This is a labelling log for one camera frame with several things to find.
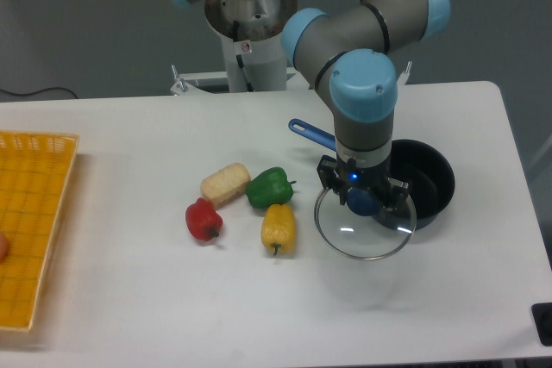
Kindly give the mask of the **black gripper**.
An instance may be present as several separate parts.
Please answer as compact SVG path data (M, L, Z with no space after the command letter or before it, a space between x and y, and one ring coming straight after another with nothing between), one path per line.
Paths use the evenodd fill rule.
M341 205L351 198L351 190L369 195L380 203L386 213L399 211L409 196L409 183L389 177L389 153L383 158L375 151L368 153L336 153L337 159L323 155L317 165L317 175L325 190L335 191Z

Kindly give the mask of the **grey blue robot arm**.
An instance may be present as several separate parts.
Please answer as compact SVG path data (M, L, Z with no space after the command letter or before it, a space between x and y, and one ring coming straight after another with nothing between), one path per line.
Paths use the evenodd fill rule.
M358 0L330 16L297 0L173 0L204 3L223 44L232 90L278 90L292 65L329 108L336 160L319 172L341 204L360 190L386 209L401 207L407 184L389 171L398 99L389 52L442 32L450 0Z

